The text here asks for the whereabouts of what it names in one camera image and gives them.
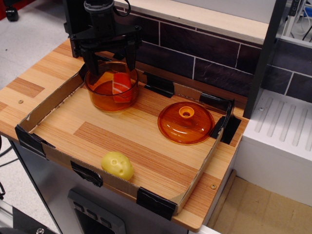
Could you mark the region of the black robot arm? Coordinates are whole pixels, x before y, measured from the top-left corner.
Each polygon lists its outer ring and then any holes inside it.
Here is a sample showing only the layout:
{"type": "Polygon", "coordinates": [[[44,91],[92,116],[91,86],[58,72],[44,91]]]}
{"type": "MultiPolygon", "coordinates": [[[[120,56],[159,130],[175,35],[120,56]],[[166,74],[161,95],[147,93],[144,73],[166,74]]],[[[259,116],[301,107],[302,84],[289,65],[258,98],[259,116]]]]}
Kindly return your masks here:
{"type": "Polygon", "coordinates": [[[124,25],[115,17],[127,17],[120,13],[113,0],[65,0],[64,11],[72,55],[82,57],[88,70],[99,73],[96,53],[109,49],[124,48],[127,67],[130,71],[136,66],[136,50],[141,45],[141,27],[124,25]]]}

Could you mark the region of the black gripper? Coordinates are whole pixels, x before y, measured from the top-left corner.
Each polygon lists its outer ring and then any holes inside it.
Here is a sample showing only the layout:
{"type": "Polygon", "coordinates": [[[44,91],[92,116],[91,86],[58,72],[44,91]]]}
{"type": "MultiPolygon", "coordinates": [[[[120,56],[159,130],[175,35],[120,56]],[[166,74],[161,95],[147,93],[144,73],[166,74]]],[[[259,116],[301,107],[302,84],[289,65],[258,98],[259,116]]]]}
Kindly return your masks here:
{"type": "Polygon", "coordinates": [[[89,28],[73,35],[72,40],[78,43],[89,71],[94,75],[99,74],[98,58],[95,52],[121,47],[125,48],[129,71],[134,70],[136,49],[142,44],[141,27],[117,22],[117,18],[120,16],[113,9],[88,13],[91,19],[89,28]]]}

